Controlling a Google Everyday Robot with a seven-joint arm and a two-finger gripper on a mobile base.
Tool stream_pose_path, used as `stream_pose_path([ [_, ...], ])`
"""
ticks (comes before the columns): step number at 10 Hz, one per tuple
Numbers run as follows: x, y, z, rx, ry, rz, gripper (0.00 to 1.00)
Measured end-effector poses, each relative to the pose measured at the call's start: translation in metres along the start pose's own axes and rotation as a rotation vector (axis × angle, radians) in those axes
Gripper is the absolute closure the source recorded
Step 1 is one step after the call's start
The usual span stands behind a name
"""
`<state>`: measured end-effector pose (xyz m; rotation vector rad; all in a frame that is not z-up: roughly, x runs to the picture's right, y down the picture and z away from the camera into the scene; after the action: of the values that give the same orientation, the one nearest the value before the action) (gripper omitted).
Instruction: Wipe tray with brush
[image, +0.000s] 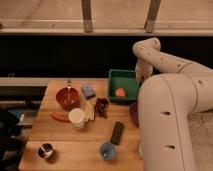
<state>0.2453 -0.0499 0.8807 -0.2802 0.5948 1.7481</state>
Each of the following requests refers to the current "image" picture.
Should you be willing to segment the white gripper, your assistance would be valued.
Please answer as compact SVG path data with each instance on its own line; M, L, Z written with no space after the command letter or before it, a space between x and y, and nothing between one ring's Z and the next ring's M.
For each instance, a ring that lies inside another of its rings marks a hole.
M138 59L135 66L136 81L141 83L153 73L153 67L145 60Z

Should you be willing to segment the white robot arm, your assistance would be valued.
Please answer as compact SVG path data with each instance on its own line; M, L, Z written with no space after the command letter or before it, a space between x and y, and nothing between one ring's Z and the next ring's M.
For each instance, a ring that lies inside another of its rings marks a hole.
M160 48L157 38L133 45L144 171L196 171L188 115L213 108L213 69Z

